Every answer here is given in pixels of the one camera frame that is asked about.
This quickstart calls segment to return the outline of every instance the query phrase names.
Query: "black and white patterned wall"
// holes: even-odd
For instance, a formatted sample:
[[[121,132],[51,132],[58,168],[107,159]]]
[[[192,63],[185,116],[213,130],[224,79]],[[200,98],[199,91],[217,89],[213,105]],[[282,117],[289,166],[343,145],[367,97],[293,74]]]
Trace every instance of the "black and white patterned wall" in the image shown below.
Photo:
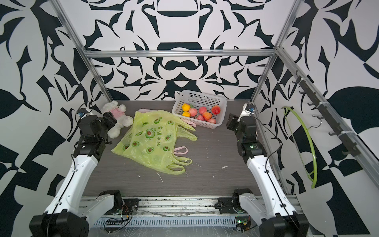
[[[285,50],[358,136],[379,156],[379,2],[306,0],[284,43]],[[379,190],[326,122],[311,128],[318,180],[315,189],[301,163],[283,106],[293,107],[307,127],[320,115],[294,77],[277,59],[257,99],[260,118],[283,142],[278,151],[287,187],[296,194],[316,236],[377,236]],[[303,128],[287,115],[308,172],[312,155]],[[279,143],[270,140],[273,150]]]
[[[113,99],[175,99],[183,90],[250,99],[267,56],[95,58]]]
[[[106,103],[46,0],[0,1],[0,235],[31,236],[71,164],[75,112]]]
[[[91,50],[273,48],[293,0],[65,0]]]
[[[273,48],[293,0],[65,0],[88,50]],[[267,57],[98,58],[114,99],[249,99]]]

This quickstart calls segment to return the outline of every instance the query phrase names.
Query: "plastic basket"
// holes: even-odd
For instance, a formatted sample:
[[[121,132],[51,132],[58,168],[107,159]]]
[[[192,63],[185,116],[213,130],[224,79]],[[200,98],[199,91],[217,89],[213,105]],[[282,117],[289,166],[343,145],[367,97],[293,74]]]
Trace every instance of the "plastic basket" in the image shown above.
[[[189,118],[189,117],[182,116],[183,104],[189,104],[197,110],[199,110],[200,107],[204,106],[207,108],[207,111],[209,113],[212,113],[211,109],[213,106],[218,105],[220,106],[221,112],[217,115],[212,114],[212,118],[216,120],[216,123],[213,124],[210,122],[197,120],[195,117]],[[215,129],[217,126],[220,126],[222,124],[222,121],[224,120],[224,116],[225,116],[225,111],[226,111],[225,98],[215,96],[215,95],[204,94],[204,93],[200,93],[196,91],[189,91],[189,90],[182,91],[179,98],[176,100],[174,107],[172,108],[172,114],[180,117],[181,119],[189,120],[191,122],[194,122],[196,125],[208,127],[210,129]]]

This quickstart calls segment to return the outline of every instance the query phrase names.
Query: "wood grain surface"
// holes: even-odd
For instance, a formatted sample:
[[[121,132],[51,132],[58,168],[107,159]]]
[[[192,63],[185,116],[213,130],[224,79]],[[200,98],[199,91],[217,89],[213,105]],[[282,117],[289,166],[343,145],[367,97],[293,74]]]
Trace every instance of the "wood grain surface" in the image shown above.
[[[118,102],[126,105],[126,115],[132,117],[141,108],[171,112],[174,105],[174,101]],[[83,196],[97,196],[113,189],[119,189],[125,196],[213,196],[231,195],[237,188],[249,188],[255,195],[261,195],[252,173],[238,155],[234,132],[226,129],[229,113],[239,115],[244,103],[246,100],[228,101],[223,124],[215,129],[196,126],[196,131],[191,132],[198,137],[197,141],[178,138],[175,146],[186,146],[185,156],[193,163],[180,175],[158,172],[163,182],[155,170],[111,152],[129,129],[123,128],[119,137],[110,139],[113,144],[106,146]]]

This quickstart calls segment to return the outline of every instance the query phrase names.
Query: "stuffed toy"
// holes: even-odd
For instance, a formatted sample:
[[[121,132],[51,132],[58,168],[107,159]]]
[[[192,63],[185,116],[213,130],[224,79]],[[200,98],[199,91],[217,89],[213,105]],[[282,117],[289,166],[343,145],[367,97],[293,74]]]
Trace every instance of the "stuffed toy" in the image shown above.
[[[117,120],[117,123],[113,128],[108,131],[108,136],[110,138],[116,138],[120,135],[120,130],[123,127],[129,127],[133,124],[133,118],[125,115],[126,107],[125,105],[118,106],[117,101],[111,101],[106,103],[101,109],[102,113],[111,112],[113,117]]]

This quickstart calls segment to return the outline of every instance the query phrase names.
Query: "yellow-green plastic bag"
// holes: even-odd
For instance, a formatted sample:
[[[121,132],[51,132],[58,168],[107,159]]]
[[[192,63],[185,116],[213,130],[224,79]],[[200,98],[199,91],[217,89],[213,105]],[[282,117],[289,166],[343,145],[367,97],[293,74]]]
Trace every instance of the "yellow-green plastic bag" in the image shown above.
[[[192,160],[174,155],[176,138],[197,140],[183,127],[195,131],[179,117],[164,110],[136,112],[133,125],[112,152],[166,174],[182,174],[185,172],[183,165],[191,164]]]

